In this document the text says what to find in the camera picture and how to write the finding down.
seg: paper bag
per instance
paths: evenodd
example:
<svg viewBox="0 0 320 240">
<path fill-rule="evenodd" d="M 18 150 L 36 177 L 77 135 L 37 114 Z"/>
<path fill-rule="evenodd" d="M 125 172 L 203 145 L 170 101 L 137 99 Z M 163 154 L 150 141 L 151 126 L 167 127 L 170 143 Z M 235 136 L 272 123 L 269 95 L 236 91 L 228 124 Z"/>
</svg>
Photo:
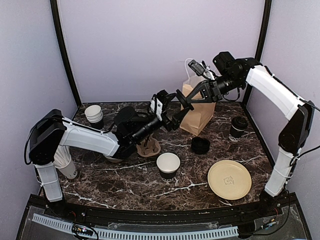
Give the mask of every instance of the paper bag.
<svg viewBox="0 0 320 240">
<path fill-rule="evenodd" d="M 183 95 L 186 97 L 189 93 L 191 93 L 194 87 L 203 80 L 203 77 L 197 75 L 190 77 L 189 80 L 183 83 Z M 202 98 L 200 93 L 194 96 L 193 99 L 197 98 Z M 192 106 L 194 107 L 194 110 L 190 110 L 187 113 L 187 115 L 184 117 L 180 124 L 180 128 L 198 136 L 200 132 L 205 128 L 207 123 L 214 116 L 216 103 L 193 103 Z"/>
</svg>

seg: dark marble surface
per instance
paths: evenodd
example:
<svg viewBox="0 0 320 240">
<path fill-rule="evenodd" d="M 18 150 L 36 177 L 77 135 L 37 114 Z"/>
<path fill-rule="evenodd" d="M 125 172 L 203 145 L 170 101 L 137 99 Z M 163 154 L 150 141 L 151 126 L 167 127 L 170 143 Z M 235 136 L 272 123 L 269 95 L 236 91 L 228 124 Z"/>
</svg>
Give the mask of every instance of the dark marble surface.
<svg viewBox="0 0 320 240">
<path fill-rule="evenodd" d="M 116 113 L 125 106 L 145 111 L 146 102 L 100 104 L 107 128 Z M 83 105 L 74 120 L 89 125 Z M 180 104 L 172 103 L 168 114 L 178 111 Z M 110 163 L 100 153 L 70 148 L 72 159 L 79 170 L 75 179 L 60 176 L 60 184 L 68 202 L 102 208 L 145 211 L 196 210 L 239 205 L 259 200 L 272 167 L 260 142 L 249 125 L 239 142 L 228 139 L 231 119 L 245 114 L 238 103 L 218 102 L 214 117 L 199 135 L 211 141 L 206 155 L 195 155 L 190 150 L 192 134 L 178 129 L 158 130 L 161 152 L 179 156 L 180 169 L 171 182 L 161 179 L 156 160 L 158 156 L 143 158 L 137 153 L 121 163 Z M 239 200 L 225 200 L 212 192 L 207 183 L 210 167 L 221 160 L 234 160 L 243 164 L 251 174 L 250 192 Z"/>
</svg>

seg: beige plate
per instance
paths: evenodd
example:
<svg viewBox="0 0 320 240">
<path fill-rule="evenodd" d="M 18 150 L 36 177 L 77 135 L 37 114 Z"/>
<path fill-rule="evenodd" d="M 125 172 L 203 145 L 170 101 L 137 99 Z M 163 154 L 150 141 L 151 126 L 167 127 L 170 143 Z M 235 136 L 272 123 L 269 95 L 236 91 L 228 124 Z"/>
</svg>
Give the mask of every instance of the beige plate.
<svg viewBox="0 0 320 240">
<path fill-rule="evenodd" d="M 222 160 L 210 168 L 208 183 L 212 191 L 227 200 L 237 200 L 248 194 L 251 176 L 248 170 L 236 161 Z"/>
</svg>

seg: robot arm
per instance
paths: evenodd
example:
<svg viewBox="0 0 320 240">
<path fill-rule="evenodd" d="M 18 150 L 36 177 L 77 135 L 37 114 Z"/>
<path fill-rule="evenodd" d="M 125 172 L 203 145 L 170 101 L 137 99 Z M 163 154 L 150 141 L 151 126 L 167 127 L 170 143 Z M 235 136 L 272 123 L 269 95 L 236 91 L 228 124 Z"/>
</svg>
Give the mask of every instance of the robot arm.
<svg viewBox="0 0 320 240">
<path fill-rule="evenodd" d="M 291 177 L 300 153 L 309 135 L 314 109 L 312 102 L 304 100 L 281 84 L 261 63 L 254 58 L 234 59 L 229 52 L 221 52 L 214 59 L 221 76 L 216 76 L 208 67 L 195 60 L 188 65 L 198 76 L 206 80 L 200 82 L 193 91 L 184 96 L 181 91 L 168 94 L 165 90 L 153 95 L 150 112 L 140 116 L 132 107 L 120 110 L 114 118 L 116 132 L 104 132 L 71 121 L 59 110 L 52 110 L 31 131 L 29 159 L 35 165 L 46 197 L 50 202 L 63 199 L 58 175 L 53 164 L 58 146 L 73 146 L 104 154 L 106 157 L 125 159 L 134 153 L 143 139 L 165 127 L 176 130 L 193 104 L 212 103 L 223 98 L 230 90 L 245 88 L 246 84 L 257 88 L 269 98 L 289 120 L 279 135 L 279 154 L 265 192 L 277 196 Z M 201 99 L 194 99 L 199 94 Z M 183 109 L 167 116 L 168 103 L 175 97 Z"/>
<path fill-rule="evenodd" d="M 228 91 L 249 84 L 270 99 L 289 121 L 279 135 L 279 153 L 264 189 L 268 195 L 275 197 L 292 176 L 297 156 L 311 129 L 314 115 L 311 105 L 314 104 L 311 101 L 305 104 L 302 97 L 289 90 L 270 73 L 268 67 L 262 66 L 254 58 L 234 59 L 229 52 L 221 52 L 213 59 L 213 63 L 222 76 L 200 82 L 186 97 L 188 104 L 196 103 L 192 96 L 198 93 L 202 95 L 202 103 L 212 103 L 220 100 Z M 189 66 L 197 75 L 202 74 L 199 63 L 191 61 Z"/>
</svg>

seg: white wall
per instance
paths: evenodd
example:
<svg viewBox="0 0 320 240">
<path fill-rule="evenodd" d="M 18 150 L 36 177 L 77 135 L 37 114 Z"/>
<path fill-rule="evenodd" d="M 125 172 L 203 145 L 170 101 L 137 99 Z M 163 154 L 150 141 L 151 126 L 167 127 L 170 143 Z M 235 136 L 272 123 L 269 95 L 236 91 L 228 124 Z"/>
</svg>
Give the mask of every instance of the white wall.
<svg viewBox="0 0 320 240">
<path fill-rule="evenodd" d="M 77 108 L 49 0 L 1 1 L 0 53 L 0 238 L 12 240 L 30 193 L 39 190 L 23 159 L 28 133 L 51 109 L 72 117 Z"/>
<path fill-rule="evenodd" d="M 263 0 L 60 0 L 83 102 L 149 101 L 187 79 L 186 58 L 255 55 Z M 234 91 L 228 98 L 237 94 Z"/>
<path fill-rule="evenodd" d="M 320 107 L 320 1 L 273 1 L 261 62 L 286 85 Z M 257 90 L 248 109 L 273 157 L 278 135 L 286 125 L 282 113 Z M 320 145 L 320 114 L 315 113 L 311 134 L 302 151 Z M 298 163 L 289 190 L 296 192 L 313 239 L 320 239 L 320 150 Z"/>
</svg>

